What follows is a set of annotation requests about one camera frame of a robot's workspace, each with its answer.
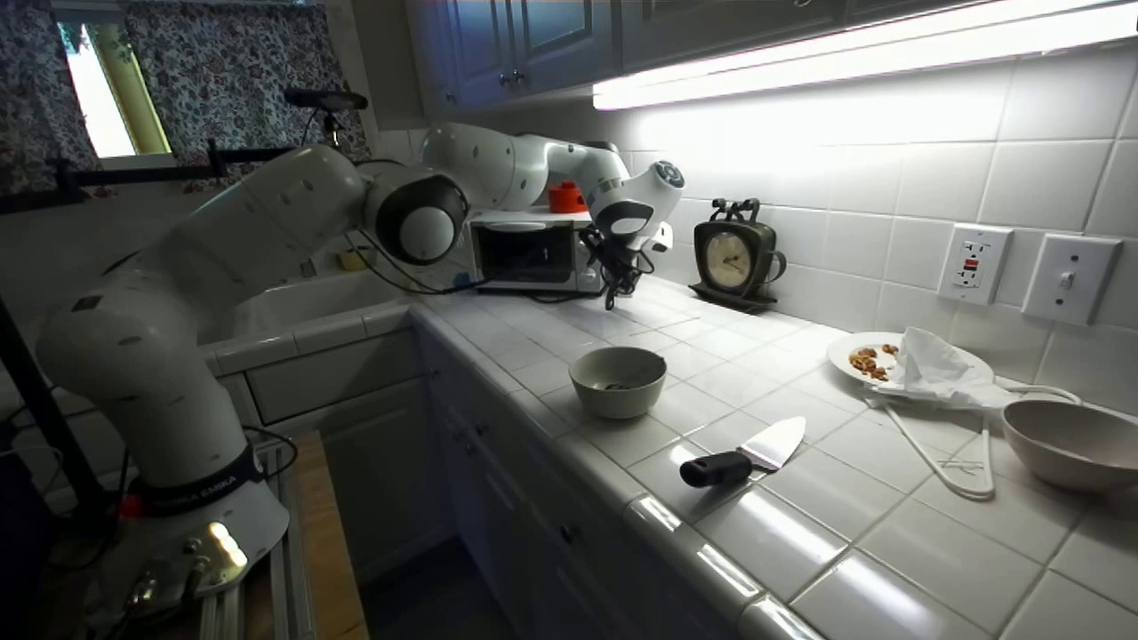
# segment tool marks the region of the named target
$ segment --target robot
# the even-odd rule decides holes
[[[375,235],[391,263],[444,278],[465,218],[525,209],[565,177],[593,205],[585,242],[610,304],[634,294],[638,257],[684,188],[671,165],[629,177],[611,147],[447,126],[432,131],[427,167],[356,167],[327,147],[279,158],[56,312],[41,336],[43,370],[101,404],[139,465],[131,493],[141,521],[105,559],[101,598],[116,611],[145,604],[145,566],[186,554],[186,545],[218,550],[195,593],[220,591],[289,531],[289,509],[262,483],[240,414],[201,356],[201,330],[289,280],[348,227]]]

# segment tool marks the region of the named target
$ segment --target sink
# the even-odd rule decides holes
[[[403,305],[403,291],[375,275],[323,275],[314,280],[289,280],[234,305],[234,312],[211,330],[201,330],[201,345],[248,342],[275,336],[314,336],[358,325],[364,308]]]

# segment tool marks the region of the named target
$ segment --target under-cabinet light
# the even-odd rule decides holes
[[[597,112],[899,74],[1136,38],[1138,5],[998,0],[838,36],[656,69],[593,84]]]

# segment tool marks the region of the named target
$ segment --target microwave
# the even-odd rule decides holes
[[[601,294],[606,280],[581,242],[589,223],[589,215],[476,215],[468,235],[479,289]]]

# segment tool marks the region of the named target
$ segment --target bowl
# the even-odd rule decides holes
[[[670,363],[647,350],[593,350],[568,377],[581,404],[597,421],[642,421],[661,399]]]
[[[1026,465],[1059,489],[1113,490],[1138,483],[1138,421],[1046,399],[1002,410],[1010,447]]]

